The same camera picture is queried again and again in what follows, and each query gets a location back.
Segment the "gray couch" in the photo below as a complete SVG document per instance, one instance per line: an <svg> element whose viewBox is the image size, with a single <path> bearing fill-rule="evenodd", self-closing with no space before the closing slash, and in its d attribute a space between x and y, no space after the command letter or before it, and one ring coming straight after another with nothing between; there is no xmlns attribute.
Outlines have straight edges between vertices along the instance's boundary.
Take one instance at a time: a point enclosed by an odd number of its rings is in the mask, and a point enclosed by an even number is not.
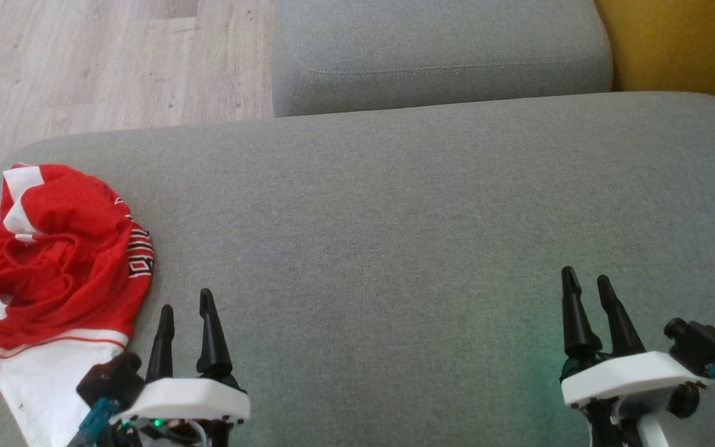
<svg viewBox="0 0 715 447"><path fill-rule="evenodd" d="M559 269L612 278L645 345L715 325L715 98L605 93L94 133L6 160L107 181L153 234L176 371L213 290L253 419L232 445L586 445ZM608 346L605 316L585 287ZM0 445L18 445L0 398ZM715 392L689 419L715 445Z"/></svg>

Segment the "fabric upholstery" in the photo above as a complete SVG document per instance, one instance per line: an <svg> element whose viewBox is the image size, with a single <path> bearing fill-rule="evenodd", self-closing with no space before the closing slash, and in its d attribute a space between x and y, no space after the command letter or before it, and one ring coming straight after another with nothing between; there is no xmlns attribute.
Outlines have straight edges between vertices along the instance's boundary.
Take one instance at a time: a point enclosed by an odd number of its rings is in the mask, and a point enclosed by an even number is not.
<svg viewBox="0 0 715 447"><path fill-rule="evenodd" d="M231 445L585 445L564 407L559 271L607 274L645 346L715 325L715 98L608 93L92 133L67 163L156 248L131 349L175 306L194 373L209 287L253 419ZM715 391L687 421L715 445ZM17 445L0 398L0 445Z"/></svg>
<svg viewBox="0 0 715 447"><path fill-rule="evenodd" d="M276 116L611 87L591 0L283 0L274 42Z"/></svg>
<svg viewBox="0 0 715 447"><path fill-rule="evenodd" d="M618 90L715 94L715 2L596 0Z"/></svg>

